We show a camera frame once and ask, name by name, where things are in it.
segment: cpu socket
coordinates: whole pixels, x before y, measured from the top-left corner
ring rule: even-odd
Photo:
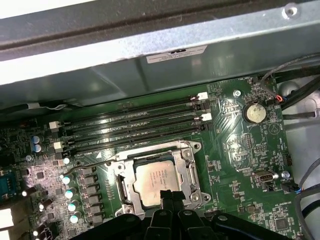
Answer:
[[[119,152],[105,164],[114,171],[121,208],[116,216],[130,213],[145,217],[160,208],[160,190],[182,191],[186,209],[196,209],[211,200],[200,190],[194,154],[195,141],[172,141]]]

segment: motherboard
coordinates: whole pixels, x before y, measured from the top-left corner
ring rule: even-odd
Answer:
[[[160,190],[182,191],[185,208],[208,219],[301,232],[282,111],[257,76],[22,120],[0,137],[0,204],[30,197],[31,239],[68,240],[125,213],[143,219]]]

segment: red wire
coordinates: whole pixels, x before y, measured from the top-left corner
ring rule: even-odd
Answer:
[[[277,95],[277,96],[276,96],[276,99],[277,99],[280,103],[284,101],[284,99],[283,99],[282,96],[280,96],[280,95]]]

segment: sticker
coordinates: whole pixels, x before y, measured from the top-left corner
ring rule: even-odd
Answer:
[[[176,51],[156,54],[152,56],[147,56],[146,61],[148,64],[163,62],[171,59],[184,58],[192,55],[203,54],[206,50],[207,45],[205,46],[197,46],[192,48],[180,49]]]
[[[0,19],[32,14],[50,9],[92,2],[96,0],[10,0],[3,2],[0,9]]]

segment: usb port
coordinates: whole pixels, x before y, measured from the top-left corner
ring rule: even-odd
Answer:
[[[252,175],[261,183],[271,182],[274,179],[272,173],[268,171],[255,171]]]

